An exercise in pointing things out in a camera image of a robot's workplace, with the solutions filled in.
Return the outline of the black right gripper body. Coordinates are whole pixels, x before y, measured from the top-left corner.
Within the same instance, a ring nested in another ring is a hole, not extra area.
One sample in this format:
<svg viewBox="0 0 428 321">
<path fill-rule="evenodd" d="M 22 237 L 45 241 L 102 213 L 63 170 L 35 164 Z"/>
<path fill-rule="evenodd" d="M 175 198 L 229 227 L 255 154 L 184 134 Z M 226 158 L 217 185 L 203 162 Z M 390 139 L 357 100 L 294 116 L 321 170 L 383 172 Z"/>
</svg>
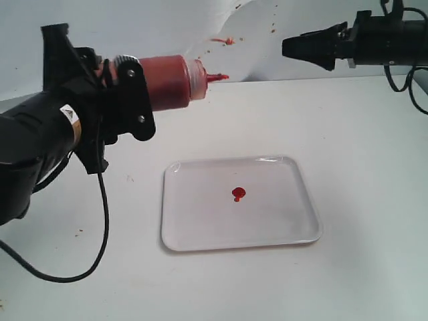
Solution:
<svg viewBox="0 0 428 321">
<path fill-rule="evenodd" d="M 358 11 L 353 26 L 337 45 L 337 58 L 349 66 L 405 66 L 403 12 L 374 16 Z"/>
</svg>

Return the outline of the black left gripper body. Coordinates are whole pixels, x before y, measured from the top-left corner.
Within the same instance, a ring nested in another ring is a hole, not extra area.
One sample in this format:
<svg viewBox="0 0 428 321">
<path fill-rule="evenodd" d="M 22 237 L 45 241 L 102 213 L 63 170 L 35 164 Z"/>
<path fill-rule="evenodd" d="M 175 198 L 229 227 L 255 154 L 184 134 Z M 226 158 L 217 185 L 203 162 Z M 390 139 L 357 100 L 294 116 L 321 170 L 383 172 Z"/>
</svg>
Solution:
<svg viewBox="0 0 428 321">
<path fill-rule="evenodd" d="M 103 61 L 90 47 L 73 47 L 72 52 L 76 61 L 70 64 L 62 88 L 70 95 L 82 128 L 74 152 L 89 175 L 102 173 L 108 166 L 104 160 L 104 143 L 97 138 L 102 118 L 101 94 L 105 89 Z"/>
</svg>

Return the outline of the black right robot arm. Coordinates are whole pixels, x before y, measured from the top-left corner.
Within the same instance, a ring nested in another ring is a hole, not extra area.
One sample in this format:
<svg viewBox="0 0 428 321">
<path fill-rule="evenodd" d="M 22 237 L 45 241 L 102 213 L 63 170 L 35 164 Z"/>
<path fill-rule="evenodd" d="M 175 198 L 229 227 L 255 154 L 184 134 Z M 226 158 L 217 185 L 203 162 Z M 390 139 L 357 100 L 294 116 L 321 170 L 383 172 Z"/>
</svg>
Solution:
<svg viewBox="0 0 428 321">
<path fill-rule="evenodd" d="M 282 55 L 315 64 L 327 71 L 336 60 L 356 66 L 427 65 L 425 21 L 404 21 L 400 15 L 373 16 L 358 11 L 353 26 L 339 23 L 282 41 Z"/>
</svg>

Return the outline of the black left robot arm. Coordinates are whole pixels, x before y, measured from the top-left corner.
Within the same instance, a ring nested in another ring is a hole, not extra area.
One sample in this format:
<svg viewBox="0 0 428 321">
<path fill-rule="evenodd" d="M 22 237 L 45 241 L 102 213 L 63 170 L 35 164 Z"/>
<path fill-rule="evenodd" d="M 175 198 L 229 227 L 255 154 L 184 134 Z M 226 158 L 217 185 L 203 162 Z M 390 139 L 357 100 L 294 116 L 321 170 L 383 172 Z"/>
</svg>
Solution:
<svg viewBox="0 0 428 321">
<path fill-rule="evenodd" d="M 74 47 L 68 29 L 41 27 L 43 89 L 1 113 L 1 224 L 24 217 L 36 184 L 94 137 L 100 60 L 92 48 Z"/>
</svg>

